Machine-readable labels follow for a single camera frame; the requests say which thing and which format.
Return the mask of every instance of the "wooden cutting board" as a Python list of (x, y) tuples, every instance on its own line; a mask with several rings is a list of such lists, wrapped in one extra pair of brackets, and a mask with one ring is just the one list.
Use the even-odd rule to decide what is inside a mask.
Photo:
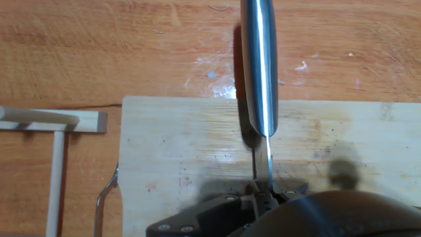
[[(243, 193), (253, 175), (244, 111), (235, 99), (124, 98), (124, 237), (144, 236), (198, 201)], [(272, 152), (274, 180), (290, 188), (308, 182), (319, 192), (355, 181), (359, 190), (421, 206), (420, 104), (280, 101)]]

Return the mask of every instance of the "screw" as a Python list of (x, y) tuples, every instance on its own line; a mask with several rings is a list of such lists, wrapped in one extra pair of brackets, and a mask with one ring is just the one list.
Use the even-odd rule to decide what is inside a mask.
[(192, 226), (183, 226), (180, 230), (182, 232), (190, 232), (190, 231), (194, 230), (194, 227), (192, 227)]
[(158, 230), (169, 230), (171, 226), (169, 224), (163, 224), (158, 226)]

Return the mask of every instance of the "wood grain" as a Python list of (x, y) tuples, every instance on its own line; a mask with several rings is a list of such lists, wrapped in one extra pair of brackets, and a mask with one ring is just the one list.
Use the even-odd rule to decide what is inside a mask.
[[(223, 12), (209, 4), (226, 1), (0, 1), (0, 104), (76, 109), (118, 105), (126, 95), (235, 97), (239, 1)], [(274, 0), (274, 8), (280, 99), (419, 102), (418, 0)], [(103, 110), (106, 135), (70, 136), (65, 236), (92, 235), (93, 204), (116, 165), (121, 110)], [(8, 180), (0, 184), (0, 231), (45, 232), (53, 138), (30, 134), (0, 133), (0, 178)], [(121, 211), (114, 190), (105, 236), (121, 235)]]
[[(124, 237), (145, 236), (150, 224), (209, 196), (245, 194), (253, 155), (239, 105), (124, 98), (118, 174)], [(352, 185), (420, 206), (420, 143), (418, 103), (280, 101), (273, 179), (292, 190), (309, 183), (310, 192)]]

